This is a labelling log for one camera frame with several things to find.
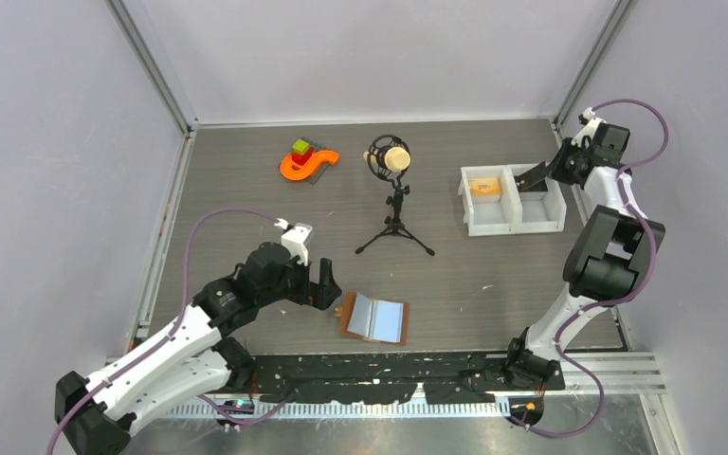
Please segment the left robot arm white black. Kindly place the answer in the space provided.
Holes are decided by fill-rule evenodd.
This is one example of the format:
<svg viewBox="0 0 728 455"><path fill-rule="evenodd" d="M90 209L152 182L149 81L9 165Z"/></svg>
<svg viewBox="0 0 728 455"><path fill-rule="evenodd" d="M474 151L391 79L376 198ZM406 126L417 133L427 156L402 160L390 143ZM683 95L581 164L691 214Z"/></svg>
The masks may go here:
<svg viewBox="0 0 728 455"><path fill-rule="evenodd" d="M55 386L51 453L65 437L77 454L119 454L164 412L209 391L244 391L256 363L233 333L282 300L318 310L341 294L328 258L311 265L277 243L252 251L225 277L208 282L167 326L88 375L71 371Z"/></svg>

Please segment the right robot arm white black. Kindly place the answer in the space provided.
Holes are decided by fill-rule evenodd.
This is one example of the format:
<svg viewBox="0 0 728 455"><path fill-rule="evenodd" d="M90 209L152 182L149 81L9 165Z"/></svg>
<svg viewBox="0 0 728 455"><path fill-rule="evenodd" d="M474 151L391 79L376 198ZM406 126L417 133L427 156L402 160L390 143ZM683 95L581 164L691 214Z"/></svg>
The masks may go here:
<svg viewBox="0 0 728 455"><path fill-rule="evenodd" d="M560 373L565 349L587 323L632 300L650 278L665 227L634 198L631 170L622 163L629 137L629 129L594 118L563 141L550 163L515 179L520 192L548 182L578 186L588 197L589 218L563 266L563 291L509 344L502 376L513 389L543 386Z"/></svg>

